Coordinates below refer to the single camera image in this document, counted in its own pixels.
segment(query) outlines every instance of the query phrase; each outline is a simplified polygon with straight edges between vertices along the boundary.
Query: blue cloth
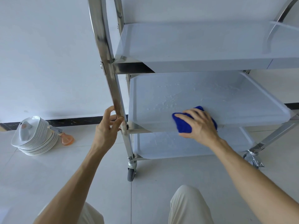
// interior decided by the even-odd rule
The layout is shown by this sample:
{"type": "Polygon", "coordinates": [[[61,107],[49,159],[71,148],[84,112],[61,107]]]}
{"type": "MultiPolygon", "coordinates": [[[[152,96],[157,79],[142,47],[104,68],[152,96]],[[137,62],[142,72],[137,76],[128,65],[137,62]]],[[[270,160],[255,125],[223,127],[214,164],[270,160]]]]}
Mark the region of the blue cloth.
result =
{"type": "MultiPolygon", "coordinates": [[[[200,109],[201,111],[204,111],[202,106],[197,106],[195,108],[200,109]]],[[[183,115],[186,115],[186,116],[188,116],[192,119],[193,119],[193,117],[191,115],[187,114],[187,113],[173,113],[172,114],[172,118],[174,119],[174,121],[176,123],[176,127],[178,129],[178,132],[179,133],[191,133],[192,132],[192,127],[188,123],[186,123],[184,120],[174,116],[175,114],[183,114],[183,115]]],[[[217,123],[215,122],[215,120],[213,120],[213,118],[212,118],[212,121],[213,121],[214,126],[217,130],[217,123]]]]}

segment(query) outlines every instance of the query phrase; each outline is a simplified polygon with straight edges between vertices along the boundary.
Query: bottom shelf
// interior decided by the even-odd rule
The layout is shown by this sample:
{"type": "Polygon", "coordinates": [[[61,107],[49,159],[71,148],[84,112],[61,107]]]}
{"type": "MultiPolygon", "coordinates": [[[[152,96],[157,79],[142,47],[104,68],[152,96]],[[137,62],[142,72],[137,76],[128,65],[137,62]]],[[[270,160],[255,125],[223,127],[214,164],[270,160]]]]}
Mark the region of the bottom shelf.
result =
{"type": "MultiPolygon", "coordinates": [[[[255,142],[242,127],[218,130],[221,138],[237,152],[254,146],[255,142]]],[[[134,134],[134,153],[146,159],[211,155],[213,152],[193,139],[183,138],[177,132],[134,134]]]]}

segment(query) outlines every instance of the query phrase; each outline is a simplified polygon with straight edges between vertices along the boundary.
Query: leg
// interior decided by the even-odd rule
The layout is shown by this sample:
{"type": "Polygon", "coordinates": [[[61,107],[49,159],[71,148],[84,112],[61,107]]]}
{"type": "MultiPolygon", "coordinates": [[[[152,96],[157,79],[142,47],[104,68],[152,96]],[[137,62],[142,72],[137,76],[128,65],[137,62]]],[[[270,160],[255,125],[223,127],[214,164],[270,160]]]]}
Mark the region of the leg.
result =
{"type": "Polygon", "coordinates": [[[182,185],[170,201],[168,224],[214,224],[211,212],[197,188],[182,185]]]}
{"type": "Polygon", "coordinates": [[[85,202],[77,224],[104,224],[103,215],[85,202]]]}

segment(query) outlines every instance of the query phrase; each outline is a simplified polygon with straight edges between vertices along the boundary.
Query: cart frame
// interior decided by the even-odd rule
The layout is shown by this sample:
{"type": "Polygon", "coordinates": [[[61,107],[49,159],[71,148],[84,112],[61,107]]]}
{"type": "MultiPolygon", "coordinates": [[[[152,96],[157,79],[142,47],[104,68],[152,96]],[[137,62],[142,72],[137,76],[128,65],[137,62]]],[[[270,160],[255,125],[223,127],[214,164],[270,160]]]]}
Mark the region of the cart frame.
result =
{"type": "MultiPolygon", "coordinates": [[[[280,10],[277,17],[275,18],[275,21],[282,23],[297,1],[298,0],[288,0],[280,10]]],[[[117,28],[121,35],[124,27],[122,3],[121,0],[114,0],[114,3],[118,19],[117,28]]],[[[115,112],[117,116],[125,117],[126,114],[123,106],[123,99],[121,96],[118,74],[126,75],[128,92],[130,92],[130,79],[131,77],[133,77],[133,74],[154,73],[154,71],[140,61],[128,60],[124,57],[121,57],[117,60],[114,59],[108,28],[106,0],[88,0],[88,4],[96,45],[101,58],[100,67],[103,69],[104,74],[106,76],[112,101],[115,107],[115,112]]],[[[273,36],[276,31],[277,26],[274,25],[273,28],[270,29],[269,36],[267,37],[268,44],[271,44],[271,40],[273,39],[273,36]]],[[[276,141],[278,138],[286,134],[288,131],[293,129],[298,123],[299,115],[295,115],[288,122],[282,124],[281,127],[275,130],[265,139],[263,139],[256,146],[252,147],[250,150],[247,150],[246,154],[244,155],[244,158],[256,168],[263,167],[264,164],[258,157],[259,152],[274,141],[276,141]]],[[[121,124],[121,132],[125,143],[126,151],[128,153],[128,171],[129,174],[132,174],[130,179],[128,175],[128,180],[132,181],[136,173],[137,161],[145,160],[145,158],[133,153],[130,134],[149,133],[150,131],[144,129],[143,127],[135,123],[128,122],[127,119],[125,119],[125,121],[121,124]]]]}

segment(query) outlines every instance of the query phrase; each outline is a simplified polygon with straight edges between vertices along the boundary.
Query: three-tier utility cart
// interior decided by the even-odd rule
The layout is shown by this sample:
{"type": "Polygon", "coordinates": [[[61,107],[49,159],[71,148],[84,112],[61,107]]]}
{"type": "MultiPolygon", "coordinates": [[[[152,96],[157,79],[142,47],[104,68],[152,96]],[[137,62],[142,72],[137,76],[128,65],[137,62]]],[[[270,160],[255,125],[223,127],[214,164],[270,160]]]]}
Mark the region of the three-tier utility cart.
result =
{"type": "Polygon", "coordinates": [[[88,0],[101,68],[118,116],[126,115],[118,75],[126,75],[129,117],[121,132],[128,181],[139,160],[210,154],[174,133],[171,113],[198,105],[207,108],[234,150],[246,151],[244,158],[256,168],[264,166],[259,152],[294,128],[299,116],[250,78],[248,69],[299,67],[299,29],[283,23],[297,1],[288,0],[271,22],[125,24],[121,0],[114,0],[121,34],[114,55],[106,0],[88,0]],[[271,124],[282,126],[258,144],[243,128],[271,124]]]}

